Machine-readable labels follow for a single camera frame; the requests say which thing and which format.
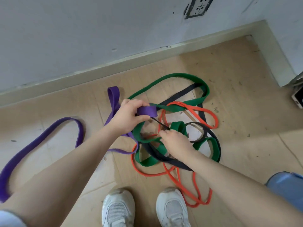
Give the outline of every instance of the left hand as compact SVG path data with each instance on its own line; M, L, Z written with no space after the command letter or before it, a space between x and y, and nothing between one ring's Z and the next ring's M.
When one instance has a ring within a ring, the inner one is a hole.
M148 115L135 116L137 109L142 106L149 106L149 104L141 99L124 99L108 125L112 126L119 135L131 132L137 124L150 119Z

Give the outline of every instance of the wall socket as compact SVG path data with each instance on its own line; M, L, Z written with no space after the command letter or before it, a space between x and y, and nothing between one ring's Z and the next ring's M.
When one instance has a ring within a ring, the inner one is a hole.
M188 5L184 18L203 16L213 0L192 0Z

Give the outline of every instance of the white wall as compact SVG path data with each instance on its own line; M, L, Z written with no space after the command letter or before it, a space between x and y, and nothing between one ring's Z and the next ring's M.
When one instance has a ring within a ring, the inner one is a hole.
M184 20L191 0L0 0L0 91L274 19L271 1L214 0Z
M296 75L303 72L303 0L275 0L265 19Z

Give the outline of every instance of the orange resistance band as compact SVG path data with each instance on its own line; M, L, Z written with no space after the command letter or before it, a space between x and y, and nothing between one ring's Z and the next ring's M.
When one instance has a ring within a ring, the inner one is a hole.
M187 109L193 114L193 116L195 116L195 117L199 120L199 122L203 123L204 125L206 125L207 127L211 128L211 129L217 128L218 125L219 125L219 121L218 121L217 116L216 116L212 111L210 111L210 110L207 110L207 109L201 108L201 107L190 106L190 105L187 105L187 104L185 104L185 103L183 103L183 102L178 102L178 101L171 102L171 103L169 103L168 105L171 105L171 104L176 104L176 105L179 105L179 106L182 106L182 107L187 108ZM201 119L201 118L199 117L199 115L198 115L194 110L204 111L204 112L210 114L210 115L214 118L214 120L215 120L215 125L214 125L214 126L208 125L203 119ZM165 124L166 126L168 126L168 123L167 123L166 117L165 117L165 110L164 110L164 109L161 111L161 115L159 116L159 121L160 121L160 122L161 122L162 117L163 117L164 124ZM137 144L135 144L135 146L133 147L132 152L134 152L134 150L136 149L136 146L137 146ZM194 187L195 187L195 189L196 189L196 191L197 191L198 197L195 197L195 195L193 195L190 191L188 191L188 190L181 184L180 170L179 170L178 167L172 166L170 169L167 169L166 165L163 163L165 172L161 172L161 173L157 173L157 174L146 174L146 173L143 173L143 172L141 172L141 171L139 171L139 170L137 169L137 167L136 167L135 164L134 164L133 156L134 156L134 154L131 155L131 163L132 163L134 169L135 169L139 174L141 174L141 175L143 175L143 176L146 176L146 177L155 177L155 176L161 176L161 175L166 175L166 174L167 174L167 175L169 176L169 178L173 181L173 183L175 183L176 186L181 190L182 196L183 196L184 201L185 201L185 203L186 203L187 206L189 206L189 207L191 207L191 208L196 208L196 207L198 207L200 204L201 204L201 205L208 205L208 204L210 203L211 196L212 196L212 190L211 190L211 188L209 188L207 200L206 200L206 202L204 202L204 201L202 200L202 198L201 198L201 193L200 193L200 191L199 191L199 188L198 188L198 185L197 185L197 182L196 182L196 173L195 173L195 172L193 172L193 174L192 174L192 181L193 181L193 183L194 183ZM175 178L171 175L171 173L170 173L170 172L172 172L174 169L177 169L178 180L175 179ZM189 203L186 201L185 194L186 194L188 197L190 197L193 201L195 201L196 203L195 203L194 205L189 204Z

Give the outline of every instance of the shoe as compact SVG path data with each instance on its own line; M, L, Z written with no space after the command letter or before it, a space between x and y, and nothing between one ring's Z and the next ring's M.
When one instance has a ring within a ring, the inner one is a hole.
M131 193L117 189L108 194L102 206L103 227L131 227L134 225L135 204Z
M169 187L159 194L156 211L162 227L190 227L185 201L177 188Z

